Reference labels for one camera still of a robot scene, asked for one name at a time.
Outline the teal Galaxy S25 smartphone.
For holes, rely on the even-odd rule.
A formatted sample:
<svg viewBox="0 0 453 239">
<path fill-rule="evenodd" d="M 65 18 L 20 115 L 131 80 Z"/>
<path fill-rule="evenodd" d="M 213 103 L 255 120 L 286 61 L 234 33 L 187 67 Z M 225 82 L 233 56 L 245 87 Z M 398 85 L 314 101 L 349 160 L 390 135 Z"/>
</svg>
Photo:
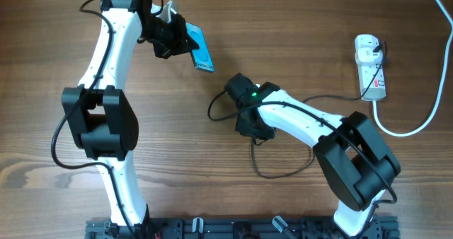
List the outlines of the teal Galaxy S25 smartphone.
<svg viewBox="0 0 453 239">
<path fill-rule="evenodd" d="M 193 58 L 194 67 L 201 71 L 214 73 L 214 64 L 209 53 L 202 29 L 192 23 L 186 23 L 187 33 L 198 44 L 198 49 L 193 49 L 190 53 Z"/>
</svg>

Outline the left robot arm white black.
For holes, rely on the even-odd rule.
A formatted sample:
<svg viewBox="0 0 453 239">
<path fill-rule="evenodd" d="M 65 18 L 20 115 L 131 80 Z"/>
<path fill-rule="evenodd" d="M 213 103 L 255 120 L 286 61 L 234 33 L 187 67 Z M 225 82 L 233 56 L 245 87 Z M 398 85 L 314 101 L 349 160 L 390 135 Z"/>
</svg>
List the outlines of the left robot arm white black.
<svg viewBox="0 0 453 239">
<path fill-rule="evenodd" d="M 158 58 L 188 53 L 196 69 L 213 72 L 214 66 L 201 28 L 187 22 L 173 1 L 99 2 L 102 25 L 91 62 L 78 85 L 62 93 L 62 124 L 98 169 L 110 202 L 110 218 L 86 235 L 156 238 L 134 169 L 139 124 L 124 91 L 134 47 L 149 42 Z"/>
</svg>

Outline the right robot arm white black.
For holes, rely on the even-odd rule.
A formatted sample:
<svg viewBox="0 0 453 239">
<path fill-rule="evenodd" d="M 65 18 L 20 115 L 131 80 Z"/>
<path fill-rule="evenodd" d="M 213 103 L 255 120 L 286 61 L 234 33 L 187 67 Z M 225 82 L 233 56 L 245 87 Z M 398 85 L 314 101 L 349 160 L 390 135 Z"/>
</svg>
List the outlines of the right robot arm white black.
<svg viewBox="0 0 453 239">
<path fill-rule="evenodd" d="M 271 82 L 261 86 L 238 73 L 224 87 L 237 111 L 236 131 L 253 146 L 282 130 L 313 151 L 328 186 L 339 200 L 333 220 L 350 237 L 363 235 L 376 208 L 397 201 L 391 184 L 401 166 L 370 119 L 361 112 L 344 117 L 313 108 Z"/>
</svg>

